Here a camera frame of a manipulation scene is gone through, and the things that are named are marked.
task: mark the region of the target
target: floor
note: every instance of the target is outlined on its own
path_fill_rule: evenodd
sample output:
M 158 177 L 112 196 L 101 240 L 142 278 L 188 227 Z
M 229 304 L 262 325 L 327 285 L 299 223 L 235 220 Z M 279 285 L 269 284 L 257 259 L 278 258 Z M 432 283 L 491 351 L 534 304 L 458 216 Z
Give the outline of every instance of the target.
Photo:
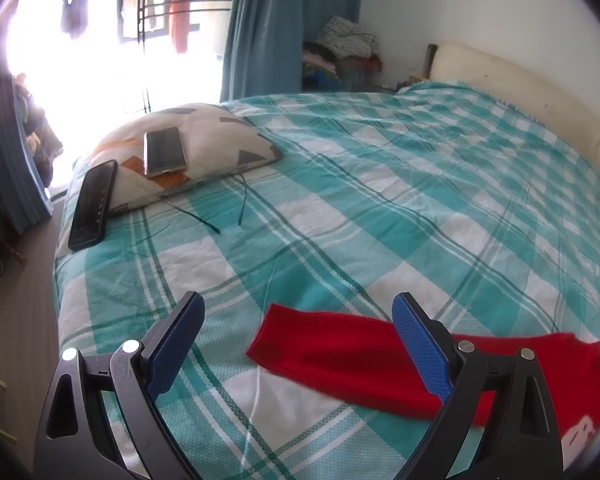
M 53 217 L 30 229 L 17 249 L 27 265 L 10 261 L 0 279 L 0 428 L 18 441 L 9 444 L 31 469 L 38 419 L 58 361 L 58 323 L 52 269 L 64 201 Z

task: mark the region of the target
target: pile of clothes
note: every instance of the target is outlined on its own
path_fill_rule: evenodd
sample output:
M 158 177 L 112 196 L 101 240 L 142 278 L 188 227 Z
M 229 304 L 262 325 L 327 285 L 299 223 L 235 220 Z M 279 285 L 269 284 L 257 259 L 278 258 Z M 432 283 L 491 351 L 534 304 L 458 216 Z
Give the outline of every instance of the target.
M 25 85 L 26 74 L 14 76 L 16 111 L 26 136 L 27 146 L 33 156 L 36 169 L 45 187 L 49 187 L 54 177 L 54 160 L 62 155 L 62 142 L 49 126 L 45 111 L 38 106 Z
M 380 70 L 376 37 L 341 16 L 333 16 L 315 41 L 302 44 L 303 91 L 356 91 Z

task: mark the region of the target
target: bed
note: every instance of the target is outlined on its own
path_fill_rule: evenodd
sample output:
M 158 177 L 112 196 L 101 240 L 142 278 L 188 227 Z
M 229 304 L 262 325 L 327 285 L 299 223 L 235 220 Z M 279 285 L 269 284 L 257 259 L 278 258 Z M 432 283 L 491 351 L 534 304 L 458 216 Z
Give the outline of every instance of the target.
M 432 78 L 446 79 L 444 50 Z M 224 104 L 284 158 L 244 174 L 241 226 L 237 178 L 174 197 L 221 235 L 158 202 L 110 219 L 103 242 L 70 253 L 79 161 L 56 257 L 61 349 L 113 351 L 196 290 L 205 324 L 157 405 L 203 478 L 392 478 L 428 421 L 258 368 L 244 351 L 270 303 L 389 319 L 394 295 L 408 290 L 452 332 L 600 340 L 600 168 L 476 87 L 425 81 L 395 96 Z M 125 461 L 141 471 L 106 402 Z M 452 473 L 479 438 L 473 428 Z

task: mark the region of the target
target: pillow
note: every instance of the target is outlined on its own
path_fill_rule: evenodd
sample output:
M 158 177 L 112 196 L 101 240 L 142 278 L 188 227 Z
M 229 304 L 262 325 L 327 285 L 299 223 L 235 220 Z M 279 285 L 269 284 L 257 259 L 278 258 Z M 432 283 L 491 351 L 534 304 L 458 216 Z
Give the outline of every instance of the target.
M 145 177 L 144 134 L 173 126 L 180 131 L 187 169 Z M 118 162 L 118 176 L 110 216 L 215 178 L 264 166 L 282 158 L 282 152 L 232 113 L 213 105 L 189 104 L 152 112 L 115 129 L 93 150 L 89 167 L 112 158 Z

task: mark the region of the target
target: curtain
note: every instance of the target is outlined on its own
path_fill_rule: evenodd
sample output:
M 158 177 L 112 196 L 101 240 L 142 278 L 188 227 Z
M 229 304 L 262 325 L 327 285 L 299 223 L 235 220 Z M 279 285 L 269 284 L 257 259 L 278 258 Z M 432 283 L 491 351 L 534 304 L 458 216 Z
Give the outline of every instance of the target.
M 234 0 L 222 72 L 221 101 L 299 92 L 302 41 L 327 20 L 358 20 L 360 0 Z

